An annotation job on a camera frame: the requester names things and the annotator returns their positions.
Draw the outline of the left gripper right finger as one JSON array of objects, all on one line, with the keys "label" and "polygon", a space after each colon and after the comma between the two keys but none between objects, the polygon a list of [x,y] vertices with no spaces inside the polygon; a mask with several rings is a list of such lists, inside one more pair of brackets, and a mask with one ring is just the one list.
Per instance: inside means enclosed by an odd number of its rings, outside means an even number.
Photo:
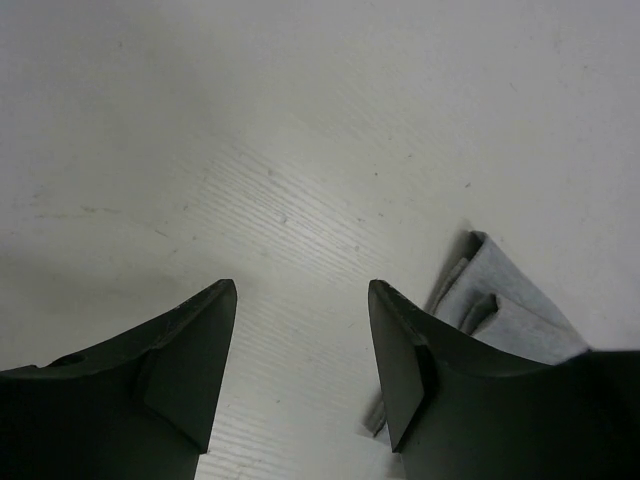
[{"label": "left gripper right finger", "polygon": [[639,355],[546,365],[486,345],[382,280],[368,306],[392,450],[410,479],[635,479]]}]

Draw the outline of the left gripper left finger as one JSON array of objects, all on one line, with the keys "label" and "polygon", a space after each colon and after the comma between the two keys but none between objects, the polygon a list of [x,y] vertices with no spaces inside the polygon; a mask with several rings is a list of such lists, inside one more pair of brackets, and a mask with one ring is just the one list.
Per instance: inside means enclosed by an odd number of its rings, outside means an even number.
[{"label": "left gripper left finger", "polygon": [[209,447],[236,287],[51,364],[1,374],[5,479],[191,479]]}]

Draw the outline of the grey tank top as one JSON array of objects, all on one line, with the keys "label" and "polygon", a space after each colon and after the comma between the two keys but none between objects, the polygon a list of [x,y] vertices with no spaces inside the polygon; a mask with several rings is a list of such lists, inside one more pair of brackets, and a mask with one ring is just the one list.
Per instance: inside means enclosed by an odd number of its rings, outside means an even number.
[{"label": "grey tank top", "polygon": [[436,396],[444,365],[505,377],[562,364],[589,347],[559,308],[480,231],[457,237],[425,308],[369,284],[380,391],[364,421],[393,449]]}]

